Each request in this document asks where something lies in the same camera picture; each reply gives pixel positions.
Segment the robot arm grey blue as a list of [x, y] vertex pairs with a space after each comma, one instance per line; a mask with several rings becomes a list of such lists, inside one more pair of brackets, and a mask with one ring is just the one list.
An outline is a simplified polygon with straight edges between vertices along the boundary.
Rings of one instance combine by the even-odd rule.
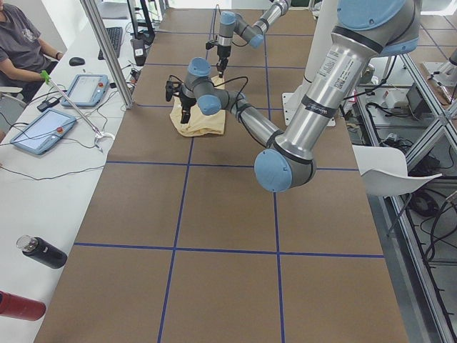
[[206, 49], [217, 47], [218, 62], [216, 69], [219, 78], [224, 76], [231, 55], [234, 34], [240, 36], [247, 45], [257, 49], [262, 45], [270, 26], [291, 7], [289, 0], [271, 1], [269, 9], [253, 24], [249, 25], [242, 15], [232, 11], [222, 11], [219, 21], [219, 33], [206, 43]]
[[184, 79], [169, 78], [166, 98], [180, 99], [182, 123], [189, 122], [194, 106], [205, 116], [231, 112], [263, 147], [254, 162], [258, 183], [270, 192], [284, 192], [313, 178], [313, 148], [369, 61], [417, 47], [421, 10], [420, 1], [323, 2], [314, 36], [331, 45], [311, 83], [299, 91], [285, 130], [264, 117], [241, 91], [217, 88], [209, 62], [201, 57], [189, 62]]

